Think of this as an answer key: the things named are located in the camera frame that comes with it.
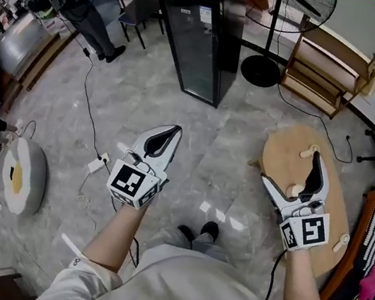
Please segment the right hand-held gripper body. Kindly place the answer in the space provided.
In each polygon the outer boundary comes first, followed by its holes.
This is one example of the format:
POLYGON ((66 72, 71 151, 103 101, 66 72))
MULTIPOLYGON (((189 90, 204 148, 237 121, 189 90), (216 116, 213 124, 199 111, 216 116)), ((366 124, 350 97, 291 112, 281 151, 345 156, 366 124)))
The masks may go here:
POLYGON ((299 198, 277 197, 279 230, 288 251, 309 249, 328 242, 330 215, 324 200, 301 202, 299 198))

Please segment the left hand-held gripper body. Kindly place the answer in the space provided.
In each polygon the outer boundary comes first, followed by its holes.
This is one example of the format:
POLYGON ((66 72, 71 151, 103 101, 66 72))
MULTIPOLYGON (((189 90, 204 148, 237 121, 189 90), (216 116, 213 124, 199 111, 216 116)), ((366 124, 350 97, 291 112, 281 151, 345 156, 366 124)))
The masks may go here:
POLYGON ((106 187, 112 198, 134 209, 141 209, 168 182, 168 163, 144 158, 128 149, 112 167, 106 187))

